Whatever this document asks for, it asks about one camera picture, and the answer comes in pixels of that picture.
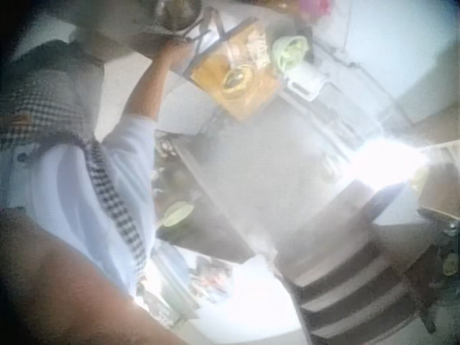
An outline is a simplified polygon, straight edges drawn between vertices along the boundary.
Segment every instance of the white wall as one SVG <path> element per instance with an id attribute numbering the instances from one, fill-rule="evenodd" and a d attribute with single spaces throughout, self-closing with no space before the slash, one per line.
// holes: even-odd
<path id="1" fill-rule="evenodd" d="M 458 19 L 448 0 L 354 0 L 345 51 L 420 121 L 458 101 Z"/>
<path id="2" fill-rule="evenodd" d="M 302 330 L 274 336 L 272 338 L 252 341 L 249 343 L 239 343 L 234 345 L 308 345 Z"/>

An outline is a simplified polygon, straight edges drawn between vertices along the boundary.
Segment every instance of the floor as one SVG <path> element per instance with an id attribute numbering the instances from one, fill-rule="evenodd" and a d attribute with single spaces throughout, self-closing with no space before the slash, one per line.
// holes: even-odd
<path id="1" fill-rule="evenodd" d="M 75 27 L 73 25 L 69 25 L 63 22 L 59 22 L 57 20 L 51 19 L 49 17 L 43 16 L 38 19 L 30 28 L 29 32 L 24 37 L 24 40 L 18 46 L 17 56 L 21 55 L 22 53 L 28 51 L 32 47 L 39 45 L 42 42 L 45 42 L 51 38 L 60 39 L 68 42 L 69 37 L 72 35 Z M 122 110 L 124 108 L 124 104 L 129 96 L 130 91 L 133 89 L 135 83 L 139 79 L 140 75 L 144 71 L 144 69 L 149 65 L 150 61 L 139 55 L 139 54 L 128 54 L 123 57 L 119 57 L 116 60 L 113 60 L 106 64 L 106 80 L 103 86 L 103 94 L 101 99 L 101 113 L 99 117 L 98 126 L 96 129 L 96 136 L 101 139 L 106 134 L 108 134 L 114 125 L 119 120 L 121 116 Z M 169 132 L 177 132 L 177 133 L 186 133 L 186 134 L 194 134 L 196 133 L 200 127 L 202 126 L 203 122 L 206 122 L 206 119 L 212 115 L 212 110 L 214 108 L 214 104 L 206 95 L 202 93 L 193 93 L 193 91 L 187 89 L 187 86 L 181 82 L 181 80 L 171 74 L 168 76 L 167 85 L 165 95 L 170 95 L 167 98 L 165 104 L 163 104 L 162 112 L 165 114 L 173 114 L 172 116 L 164 116 L 167 118 L 167 121 L 160 122 L 159 126 L 161 129 L 169 131 Z M 195 104 L 203 105 L 201 108 L 195 108 L 196 111 L 191 116 L 185 109 L 177 110 L 175 106 L 177 106 L 177 97 L 183 97 L 183 95 L 187 95 L 190 99 L 190 102 L 195 102 Z M 277 139 L 276 137 L 276 130 L 278 124 L 276 119 L 270 119 L 267 117 L 267 128 L 271 129 L 273 139 Z M 231 135 L 236 135 L 240 137 L 244 137 L 247 128 L 244 130 L 239 131 L 239 133 L 233 133 Z M 277 144 L 276 140 L 270 142 L 271 149 L 275 151 L 283 150 L 283 146 Z M 225 155 L 231 154 L 234 150 L 245 150 L 244 147 L 224 147 L 224 151 L 222 151 Z M 258 159 L 260 162 L 270 162 L 272 164 L 267 165 L 266 167 L 261 167 L 262 169 L 270 169 L 273 167 L 273 164 L 276 163 L 277 166 L 289 167 L 290 162 L 286 160 L 286 157 L 280 155 L 275 162 L 273 162 L 272 157 L 264 156 L 267 152 L 266 147 L 255 147 L 254 150 L 259 150 Z M 236 165 L 241 168 L 240 176 L 243 176 L 245 179 L 248 178 L 245 175 L 247 173 L 246 166 L 248 162 L 251 161 L 251 157 L 242 158 L 239 156 L 242 161 L 237 160 Z M 276 188 L 277 184 L 274 180 L 270 180 L 269 178 L 265 178 L 260 180 L 258 183 L 258 187 L 260 192 L 263 192 L 265 188 Z M 299 193 L 301 190 L 296 190 L 295 186 L 293 185 L 293 193 Z M 263 209 L 264 203 L 266 200 L 264 198 L 263 193 L 254 194 L 254 191 L 246 191 L 246 195 L 243 198 L 255 198 L 255 201 L 259 200 L 260 210 L 261 212 L 266 212 Z M 284 212 L 291 212 L 292 208 L 287 208 Z M 270 220 L 270 217 L 273 216 L 273 212 L 268 212 L 267 223 L 272 224 L 273 227 L 279 228 L 280 226 L 285 226 L 286 224 L 275 224 L 274 221 Z M 438 327 L 438 331 L 429 336 L 426 334 L 426 331 L 423 327 L 423 324 L 420 322 L 419 319 L 415 319 L 412 323 L 406 326 L 401 331 L 397 332 L 395 335 L 385 339 L 381 344 L 384 345 L 399 345 L 399 344 L 440 344 L 440 345 L 448 345 L 454 344 L 453 334 L 457 331 L 458 332 L 458 325 L 460 323 L 459 320 L 460 310 L 459 306 L 453 306 L 450 308 L 440 308 L 438 310 L 436 316 L 436 325 Z M 204 345 L 206 338 L 203 338 L 199 332 L 197 332 L 193 327 L 185 327 L 185 330 L 182 330 L 183 336 L 192 344 L 192 345 Z M 302 342 L 301 337 L 296 335 L 286 335 L 296 338 L 296 341 L 290 342 L 292 345 L 301 345 L 305 342 Z M 269 345 L 275 344 L 273 341 L 266 339 L 264 341 L 258 341 L 254 343 L 248 343 L 253 345 Z"/>

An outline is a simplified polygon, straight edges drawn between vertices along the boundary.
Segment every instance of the person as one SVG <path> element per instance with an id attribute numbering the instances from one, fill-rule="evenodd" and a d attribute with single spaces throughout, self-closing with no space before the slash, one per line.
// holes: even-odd
<path id="1" fill-rule="evenodd" d="M 0 281 L 11 344 L 183 344 L 132 299 L 155 239 L 150 173 L 171 41 L 94 139 L 104 63 L 47 42 L 2 73 Z"/>

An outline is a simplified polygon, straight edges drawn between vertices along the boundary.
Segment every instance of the bright light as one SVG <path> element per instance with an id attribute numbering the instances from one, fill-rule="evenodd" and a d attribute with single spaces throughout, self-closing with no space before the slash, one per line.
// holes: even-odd
<path id="1" fill-rule="evenodd" d="M 384 139 L 367 142 L 351 161 L 353 176 L 369 187 L 380 190 L 409 180 L 427 158 L 400 142 Z"/>

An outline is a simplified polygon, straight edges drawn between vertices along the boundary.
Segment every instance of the checkered apron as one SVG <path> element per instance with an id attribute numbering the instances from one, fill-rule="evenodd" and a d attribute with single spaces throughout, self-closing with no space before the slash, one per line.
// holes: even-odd
<path id="1" fill-rule="evenodd" d="M 67 73 L 40 70 L 31 73 L 20 86 L 2 94 L 0 150 L 38 143 L 33 159 L 57 144 L 79 146 L 85 154 L 86 168 L 99 202 L 131 250 L 139 276 L 147 260 L 146 250 L 133 218 L 114 187 L 104 152 L 94 138 L 88 115 L 75 97 L 72 85 Z"/>

